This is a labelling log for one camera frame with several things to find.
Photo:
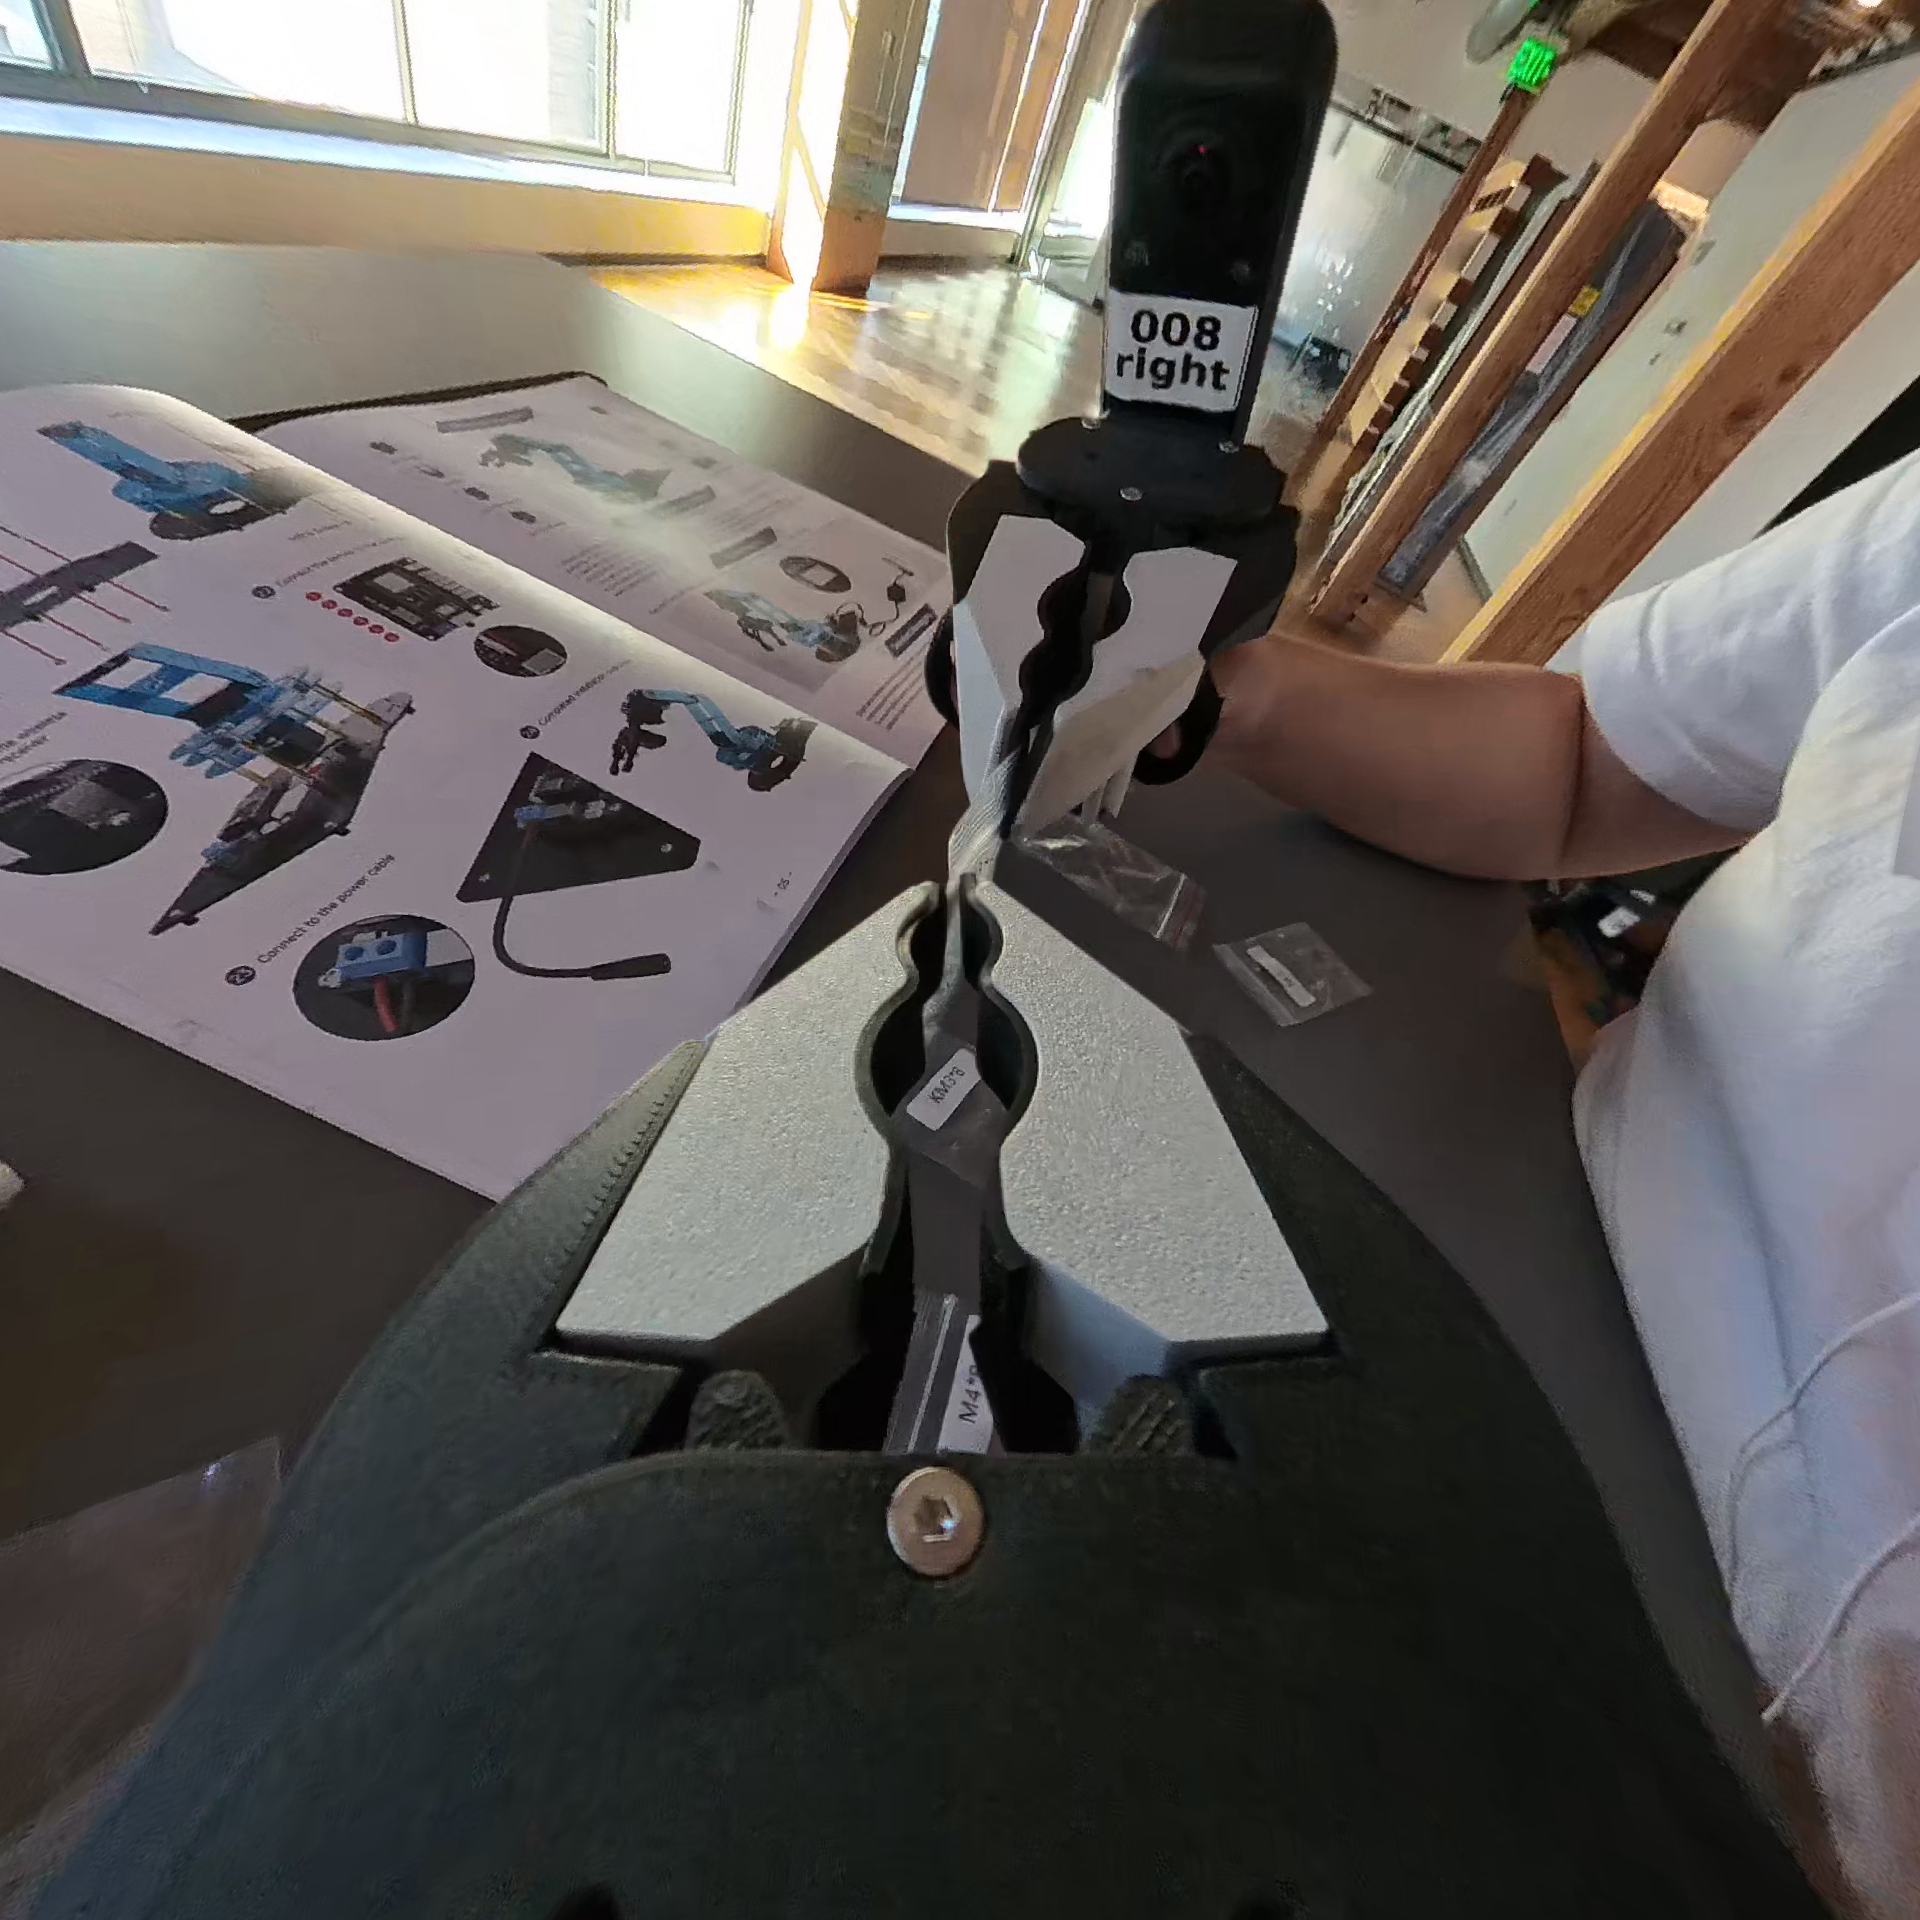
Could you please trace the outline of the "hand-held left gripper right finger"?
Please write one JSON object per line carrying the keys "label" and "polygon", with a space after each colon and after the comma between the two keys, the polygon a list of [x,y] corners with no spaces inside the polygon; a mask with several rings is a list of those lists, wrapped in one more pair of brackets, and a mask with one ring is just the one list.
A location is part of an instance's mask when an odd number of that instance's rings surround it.
{"label": "hand-held left gripper right finger", "polygon": [[968,1384],[989,1451],[1072,1451],[1134,1378],[1325,1349],[1231,1061],[994,880],[960,885],[960,1120],[981,1255]]}

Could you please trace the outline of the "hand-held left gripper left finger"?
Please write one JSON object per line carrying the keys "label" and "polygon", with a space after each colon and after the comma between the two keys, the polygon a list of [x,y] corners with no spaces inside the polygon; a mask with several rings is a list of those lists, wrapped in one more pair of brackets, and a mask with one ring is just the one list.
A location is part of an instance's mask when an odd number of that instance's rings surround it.
{"label": "hand-held left gripper left finger", "polygon": [[904,1146],[944,899],[909,888],[707,1035],[560,1309],[569,1356],[749,1371],[877,1449],[913,1328]]}

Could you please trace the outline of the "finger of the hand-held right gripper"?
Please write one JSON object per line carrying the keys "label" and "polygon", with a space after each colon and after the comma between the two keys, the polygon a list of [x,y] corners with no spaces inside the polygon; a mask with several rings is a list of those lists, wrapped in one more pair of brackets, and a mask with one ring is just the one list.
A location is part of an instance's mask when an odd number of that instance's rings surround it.
{"label": "finger of the hand-held right gripper", "polygon": [[950,612],[957,749],[974,815],[1003,819],[1041,733],[1041,605],[1086,544],[1053,519],[1000,517]]}
{"label": "finger of the hand-held right gripper", "polygon": [[1121,791],[1137,755],[1190,704],[1202,640],[1237,561],[1200,547],[1134,555],[1120,587],[1127,612],[1087,645],[1087,663],[1051,708],[1045,748],[1019,803],[1023,825],[1051,825]]}

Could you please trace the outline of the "clear labelled screw bag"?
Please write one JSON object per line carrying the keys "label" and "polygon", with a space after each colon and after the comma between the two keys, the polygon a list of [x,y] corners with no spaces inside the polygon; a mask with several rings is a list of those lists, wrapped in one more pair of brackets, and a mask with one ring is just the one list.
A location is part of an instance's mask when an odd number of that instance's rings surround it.
{"label": "clear labelled screw bag", "polygon": [[978,1312],[950,1295],[919,1291],[879,1451],[887,1456],[987,1456],[997,1421],[978,1371]]}
{"label": "clear labelled screw bag", "polygon": [[1211,954],[1272,1026],[1307,1025],[1373,995],[1304,921],[1216,945]]}
{"label": "clear labelled screw bag", "polygon": [[999,1165],[1008,1112],[991,1090],[976,1049],[947,1047],[893,1114],[903,1151],[960,1185],[981,1188]]}
{"label": "clear labelled screw bag", "polygon": [[1000,856],[1014,843],[1021,804],[1048,738],[1046,719],[1014,721],[1006,740],[991,749],[981,786],[950,832],[942,889],[942,964],[921,1013],[928,1049],[945,1040],[976,1043],[978,1011],[1000,948],[1000,927],[987,892],[997,883]]}

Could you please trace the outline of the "instruction manual booklet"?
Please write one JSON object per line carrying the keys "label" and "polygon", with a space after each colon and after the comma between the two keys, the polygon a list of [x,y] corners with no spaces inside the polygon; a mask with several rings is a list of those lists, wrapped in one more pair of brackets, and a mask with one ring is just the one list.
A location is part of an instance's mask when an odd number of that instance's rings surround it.
{"label": "instruction manual booklet", "polygon": [[942,730],[944,553],[558,375],[7,391],[5,969],[497,1197]]}

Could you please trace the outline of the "dark desk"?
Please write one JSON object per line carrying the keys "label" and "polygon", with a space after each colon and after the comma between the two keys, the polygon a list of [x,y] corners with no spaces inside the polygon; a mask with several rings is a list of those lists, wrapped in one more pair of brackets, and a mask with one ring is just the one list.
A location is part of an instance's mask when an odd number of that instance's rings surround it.
{"label": "dark desk", "polygon": [[[928,544],[974,474],[560,264],[339,247],[5,244],[5,389],[110,381],[218,419],[547,373]],[[1354,845],[1219,776],[1121,825],[1206,930],[1307,921],[1373,996],[1289,1033],[1037,875],[1073,937],[1218,1033],[1430,1237],[1598,1479],[1649,1620],[1742,1776],[1768,1749],[1674,1443],[1579,1178],[1569,1065],[1515,896]],[[298,1448],[482,1213],[475,1195],[22,980],[5,984],[5,1535],[257,1437]]]}

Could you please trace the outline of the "person's right hand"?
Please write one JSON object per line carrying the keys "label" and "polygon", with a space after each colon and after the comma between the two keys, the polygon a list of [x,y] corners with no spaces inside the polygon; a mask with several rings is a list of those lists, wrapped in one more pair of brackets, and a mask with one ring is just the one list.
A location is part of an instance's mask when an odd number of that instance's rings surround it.
{"label": "person's right hand", "polygon": [[1286,803],[1311,801],[1311,721],[1333,655],[1270,634],[1219,652],[1209,665],[1218,714],[1202,764]]}

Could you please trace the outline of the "clear unlabelled small bag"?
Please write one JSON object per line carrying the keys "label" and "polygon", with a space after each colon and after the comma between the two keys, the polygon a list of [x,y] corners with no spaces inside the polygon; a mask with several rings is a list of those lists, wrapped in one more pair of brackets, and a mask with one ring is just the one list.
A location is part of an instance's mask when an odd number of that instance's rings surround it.
{"label": "clear unlabelled small bag", "polygon": [[1067,815],[1029,837],[1023,850],[1118,921],[1176,954],[1187,948],[1202,921],[1203,889],[1106,820]]}

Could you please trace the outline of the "person's white shirt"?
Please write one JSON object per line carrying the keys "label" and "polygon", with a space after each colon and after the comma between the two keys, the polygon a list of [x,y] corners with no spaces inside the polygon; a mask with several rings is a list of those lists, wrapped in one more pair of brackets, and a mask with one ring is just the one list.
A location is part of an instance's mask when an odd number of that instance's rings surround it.
{"label": "person's white shirt", "polygon": [[1574,1137],[1766,1717],[1857,1907],[1915,1916],[1915,455],[1554,665],[1626,773],[1738,842]]}

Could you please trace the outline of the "window with beige blind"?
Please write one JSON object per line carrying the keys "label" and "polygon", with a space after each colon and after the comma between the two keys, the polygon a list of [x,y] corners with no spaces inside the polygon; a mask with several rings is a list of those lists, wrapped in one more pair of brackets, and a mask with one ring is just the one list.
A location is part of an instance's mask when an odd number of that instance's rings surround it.
{"label": "window with beige blind", "polygon": [[5,3],[5,130],[770,191],[799,4]]}

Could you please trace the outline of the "translucent plastic bag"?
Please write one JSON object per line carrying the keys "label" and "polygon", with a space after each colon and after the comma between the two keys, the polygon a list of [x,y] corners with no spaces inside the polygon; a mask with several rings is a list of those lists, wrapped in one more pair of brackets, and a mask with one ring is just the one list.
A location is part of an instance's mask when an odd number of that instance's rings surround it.
{"label": "translucent plastic bag", "polygon": [[143,1745],[279,1490],[281,1440],[263,1437],[5,1541],[5,1849],[49,1832]]}

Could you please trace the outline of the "wooden support post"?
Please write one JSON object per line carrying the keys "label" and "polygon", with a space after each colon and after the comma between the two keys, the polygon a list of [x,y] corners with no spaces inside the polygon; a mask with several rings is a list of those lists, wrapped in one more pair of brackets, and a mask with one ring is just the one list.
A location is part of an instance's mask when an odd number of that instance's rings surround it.
{"label": "wooden support post", "polygon": [[1745,283],[1657,405],[1477,612],[1446,665],[1542,665],[1810,385],[1917,256],[1917,96]]}
{"label": "wooden support post", "polygon": [[1377,569],[1391,561],[1425,503],[1448,480],[1569,303],[1589,271],[1613,244],[1663,179],[1667,162],[1711,119],[1758,50],[1791,17],[1789,3],[1714,3],[1690,29],[1642,109],[1609,151],[1536,271],[1521,282],[1499,324],[1477,349],[1423,434],[1409,444],[1391,482],[1336,555],[1315,576],[1310,612],[1342,632],[1367,602]]}

